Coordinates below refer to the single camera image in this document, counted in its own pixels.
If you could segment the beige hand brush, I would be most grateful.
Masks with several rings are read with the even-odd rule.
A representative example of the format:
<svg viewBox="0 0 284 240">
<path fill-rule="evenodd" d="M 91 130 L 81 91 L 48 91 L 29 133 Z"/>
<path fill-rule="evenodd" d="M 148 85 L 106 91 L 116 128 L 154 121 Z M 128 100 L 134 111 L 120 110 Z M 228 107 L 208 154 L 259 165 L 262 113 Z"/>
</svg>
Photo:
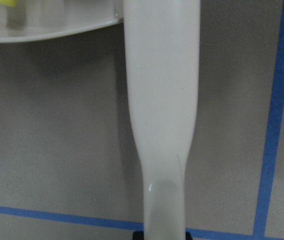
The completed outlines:
<svg viewBox="0 0 284 240">
<path fill-rule="evenodd" d="M 126 0 L 129 114 L 146 240 L 184 240 L 185 171 L 196 122 L 201 3 Z"/>
</svg>

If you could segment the beige plastic dustpan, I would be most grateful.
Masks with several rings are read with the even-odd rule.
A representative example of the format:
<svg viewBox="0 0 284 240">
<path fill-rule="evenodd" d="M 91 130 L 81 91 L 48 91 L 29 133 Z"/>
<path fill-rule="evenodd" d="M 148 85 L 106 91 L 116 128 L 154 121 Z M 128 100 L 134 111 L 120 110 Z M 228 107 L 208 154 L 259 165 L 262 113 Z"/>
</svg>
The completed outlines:
<svg viewBox="0 0 284 240">
<path fill-rule="evenodd" d="M 92 31 L 123 21 L 121 0 L 17 0 L 0 4 L 0 43 L 21 43 Z"/>
</svg>

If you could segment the yellow toy corn cob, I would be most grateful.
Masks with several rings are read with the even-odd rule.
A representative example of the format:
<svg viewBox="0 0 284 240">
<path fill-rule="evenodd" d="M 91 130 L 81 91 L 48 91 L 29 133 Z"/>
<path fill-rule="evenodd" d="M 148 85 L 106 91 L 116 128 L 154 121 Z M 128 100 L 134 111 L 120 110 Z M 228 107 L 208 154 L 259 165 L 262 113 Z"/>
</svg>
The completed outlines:
<svg viewBox="0 0 284 240">
<path fill-rule="evenodd" d="M 0 0 L 0 5 L 14 8 L 17 4 L 17 0 Z"/>
</svg>

